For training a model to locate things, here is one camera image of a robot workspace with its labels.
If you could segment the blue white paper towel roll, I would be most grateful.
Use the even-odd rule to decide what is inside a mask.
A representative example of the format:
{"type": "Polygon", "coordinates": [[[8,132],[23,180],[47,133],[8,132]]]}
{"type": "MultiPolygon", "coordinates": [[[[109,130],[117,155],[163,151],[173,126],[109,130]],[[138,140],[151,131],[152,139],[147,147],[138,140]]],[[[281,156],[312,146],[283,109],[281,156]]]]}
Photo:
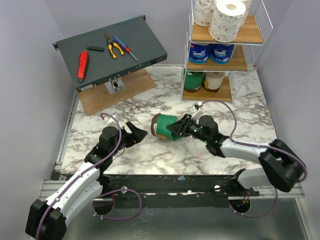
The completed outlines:
{"type": "Polygon", "coordinates": [[[218,65],[225,65],[231,60],[235,48],[235,44],[212,43],[209,58],[218,65]]]}

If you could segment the cream cartoon roll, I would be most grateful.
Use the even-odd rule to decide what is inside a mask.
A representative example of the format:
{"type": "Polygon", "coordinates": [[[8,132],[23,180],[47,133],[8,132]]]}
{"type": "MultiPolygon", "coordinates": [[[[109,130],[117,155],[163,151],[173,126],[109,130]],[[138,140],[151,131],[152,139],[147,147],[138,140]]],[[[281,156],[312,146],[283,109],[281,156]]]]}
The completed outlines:
{"type": "Polygon", "coordinates": [[[202,87],[208,92],[218,92],[225,77],[224,72],[210,72],[204,73],[202,87]]]}

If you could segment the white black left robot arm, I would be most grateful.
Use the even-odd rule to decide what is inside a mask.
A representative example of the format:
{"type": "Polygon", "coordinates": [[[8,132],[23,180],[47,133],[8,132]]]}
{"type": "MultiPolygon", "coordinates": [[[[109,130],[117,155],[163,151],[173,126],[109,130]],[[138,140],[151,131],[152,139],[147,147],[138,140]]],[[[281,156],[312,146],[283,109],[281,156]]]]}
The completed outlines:
{"type": "Polygon", "coordinates": [[[96,197],[107,197],[111,185],[103,177],[119,150],[140,143],[147,131],[126,122],[130,132],[108,125],[102,130],[97,145],[87,154],[78,171],[45,200],[30,206],[25,233],[36,240],[61,240],[72,220],[96,197]]]}

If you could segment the green brown roll front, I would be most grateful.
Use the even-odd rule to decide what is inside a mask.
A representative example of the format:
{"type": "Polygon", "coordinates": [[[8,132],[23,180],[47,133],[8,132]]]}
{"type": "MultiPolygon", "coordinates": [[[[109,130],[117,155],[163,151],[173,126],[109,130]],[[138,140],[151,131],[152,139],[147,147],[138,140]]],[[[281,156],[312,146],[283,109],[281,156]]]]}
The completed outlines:
{"type": "Polygon", "coordinates": [[[187,71],[185,74],[183,89],[189,93],[198,91],[203,82],[204,72],[187,71]]]}

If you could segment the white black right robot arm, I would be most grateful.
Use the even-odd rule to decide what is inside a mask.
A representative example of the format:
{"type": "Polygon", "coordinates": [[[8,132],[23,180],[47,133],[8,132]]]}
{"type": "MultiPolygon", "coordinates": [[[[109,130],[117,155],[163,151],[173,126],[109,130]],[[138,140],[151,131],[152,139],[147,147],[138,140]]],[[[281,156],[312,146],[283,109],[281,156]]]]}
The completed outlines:
{"type": "Polygon", "coordinates": [[[185,114],[179,121],[169,124],[167,130],[181,137],[193,137],[206,144],[206,149],[221,158],[237,158],[259,164],[260,168],[241,170],[230,183],[230,191],[241,196],[253,187],[273,186],[282,192],[290,192],[301,181],[305,164],[280,139],[258,144],[232,141],[219,132],[218,124],[210,115],[199,120],[185,114]]]}

